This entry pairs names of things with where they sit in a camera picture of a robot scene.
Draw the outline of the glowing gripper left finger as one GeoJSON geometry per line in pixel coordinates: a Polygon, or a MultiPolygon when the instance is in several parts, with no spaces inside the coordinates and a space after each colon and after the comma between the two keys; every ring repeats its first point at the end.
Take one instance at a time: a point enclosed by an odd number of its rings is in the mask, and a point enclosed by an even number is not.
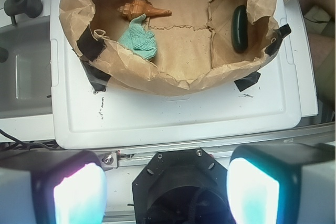
{"type": "Polygon", "coordinates": [[[1,152],[1,223],[102,223],[106,207],[94,152],[1,152]]]}

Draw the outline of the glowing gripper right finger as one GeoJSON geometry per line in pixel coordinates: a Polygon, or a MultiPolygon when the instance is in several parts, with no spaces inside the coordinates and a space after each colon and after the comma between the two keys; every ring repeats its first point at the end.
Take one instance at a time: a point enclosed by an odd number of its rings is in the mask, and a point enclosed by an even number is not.
{"type": "Polygon", "coordinates": [[[335,146],[241,145],[226,190],[237,223],[335,223],[335,146]]]}

